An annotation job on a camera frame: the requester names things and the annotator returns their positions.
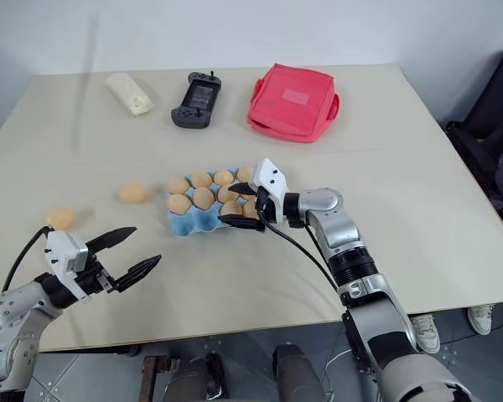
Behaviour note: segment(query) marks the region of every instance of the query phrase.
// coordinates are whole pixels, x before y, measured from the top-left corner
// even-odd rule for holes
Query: blue egg carton
[[[236,172],[238,172],[238,168],[228,168],[231,173],[233,173],[233,177],[236,176]],[[209,170],[207,173],[213,178],[216,173],[216,170]],[[193,199],[195,188],[192,187],[191,178],[192,175],[188,174],[184,176],[186,180],[190,184],[190,188],[184,193],[190,200]],[[218,198],[218,190],[220,186],[216,183],[212,183],[209,186],[210,191],[215,195],[215,203],[209,209],[200,209],[192,204],[188,212],[184,215],[177,215],[171,212],[168,212],[168,222],[171,227],[171,235],[173,237],[188,237],[193,233],[198,232],[212,232],[216,229],[220,228],[230,228],[229,225],[224,224],[222,221],[218,219],[220,216],[220,210],[222,207],[222,203],[217,200]],[[246,200],[242,197],[237,199],[237,202],[242,206],[246,203]]]

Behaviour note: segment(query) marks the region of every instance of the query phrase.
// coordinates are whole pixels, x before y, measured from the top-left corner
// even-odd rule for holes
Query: floor
[[[503,402],[503,327],[489,336],[473,334],[464,311],[435,315],[442,349],[435,357],[446,365],[482,401]],[[496,306],[494,327],[503,323],[503,304]],[[144,356],[164,355],[187,358],[216,351],[226,366],[231,397],[265,401],[277,400],[272,377],[271,356],[282,342],[296,343],[308,356],[315,371],[329,389],[324,366],[347,350],[340,323],[239,332],[207,338],[143,345],[134,357],[113,353],[43,353],[37,362],[25,400],[44,402],[137,401]],[[359,374],[347,353],[329,366],[337,401],[372,402],[376,387],[369,376]],[[169,374],[159,374],[154,400],[160,401]]]

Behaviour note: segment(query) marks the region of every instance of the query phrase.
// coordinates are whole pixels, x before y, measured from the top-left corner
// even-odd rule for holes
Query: wire
[[[47,235],[52,230],[53,229],[50,226],[43,226],[41,229],[35,232],[35,234],[32,236],[32,239],[30,239],[30,241],[24,246],[23,250],[20,252],[15,262],[13,262],[13,265],[8,272],[8,276],[6,276],[6,281],[3,283],[2,291],[6,291],[7,289],[9,289],[9,285],[11,285],[11,280],[13,279],[13,276],[15,275],[15,272],[17,271],[20,262],[23,260],[26,253],[28,253],[28,250],[32,248],[37,239],[41,235]]]
[[[320,271],[326,276],[328,279],[328,282],[330,285],[337,291],[337,285],[335,284],[334,280],[328,275],[328,272],[323,268],[323,266],[317,261],[315,257],[313,257],[309,251],[304,249],[295,239],[290,237],[287,234],[284,234],[281,230],[278,230],[274,228],[271,224],[268,223],[268,221],[265,219],[265,215],[262,211],[258,211],[257,215],[259,215],[259,219],[261,220],[262,224],[264,224],[267,228],[269,228],[272,232],[274,232],[276,235],[283,237],[286,241],[294,245],[297,249],[302,251],[319,269]]]
[[[332,389],[332,382],[331,380],[329,379],[329,375],[328,375],[328,367],[335,361],[337,360],[338,358],[340,358],[341,356],[345,356],[347,353],[352,353],[352,349],[347,349],[347,350],[344,350],[343,352],[339,353],[338,355],[336,355],[334,358],[332,358],[327,364],[326,366],[324,367],[324,374],[326,375],[326,378],[328,379],[328,388],[331,390]]]
[[[311,232],[311,229],[309,228],[309,225],[306,224],[304,226],[304,228],[305,228],[305,231],[308,232],[308,235],[311,238],[311,240],[313,241],[313,244],[315,245],[315,247],[319,251],[320,256],[322,257],[322,260],[324,261],[324,263],[326,264],[326,266],[328,266],[328,261],[324,257],[324,254],[322,253],[322,249],[320,248],[319,242],[317,241],[317,238],[314,236],[314,234]]]
[[[503,323],[501,325],[498,325],[495,328],[492,328],[492,332],[497,331],[498,329],[502,329],[502,328],[503,328]],[[465,339],[470,339],[470,338],[480,337],[480,336],[482,336],[482,335],[479,335],[478,333],[473,333],[471,335],[468,335],[467,337],[461,337],[458,339],[453,339],[452,341],[442,342],[442,345],[449,345],[450,343],[460,342],[460,341],[464,341]]]
[[[339,336],[341,332],[343,331],[344,326],[339,325],[339,331],[337,332],[337,336],[335,337],[334,344],[332,345],[331,350],[329,351],[328,355],[328,361],[332,358],[332,354],[334,354],[335,350],[335,345],[337,344],[337,341],[339,340]],[[322,379],[324,378],[324,374],[326,373],[326,365],[324,365],[324,369],[322,370],[322,374],[320,375],[320,383],[322,384]]]

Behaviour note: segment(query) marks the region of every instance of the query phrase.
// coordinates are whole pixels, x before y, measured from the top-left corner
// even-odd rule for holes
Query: white package
[[[116,73],[105,81],[108,89],[121,103],[131,111],[134,117],[147,113],[153,108],[153,103],[142,88],[134,82],[129,74]]]

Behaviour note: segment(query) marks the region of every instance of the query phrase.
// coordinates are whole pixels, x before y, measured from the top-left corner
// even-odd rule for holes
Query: red bag
[[[313,142],[337,116],[334,77],[275,64],[255,84],[248,123],[270,137]]]

